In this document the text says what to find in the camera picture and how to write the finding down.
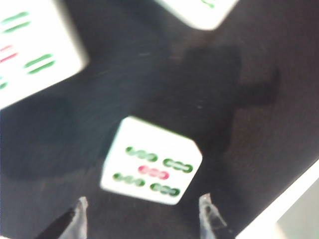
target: white mahjong tile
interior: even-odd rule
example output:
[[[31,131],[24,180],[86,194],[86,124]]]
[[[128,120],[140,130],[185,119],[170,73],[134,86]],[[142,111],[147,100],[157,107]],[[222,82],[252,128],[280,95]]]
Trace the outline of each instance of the white mahjong tile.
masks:
[[[202,161],[194,141],[136,117],[122,120],[100,186],[118,194],[177,204]]]
[[[155,0],[190,27],[216,29],[239,0]]]
[[[87,64],[57,0],[10,0],[0,8],[0,109],[78,73]]]

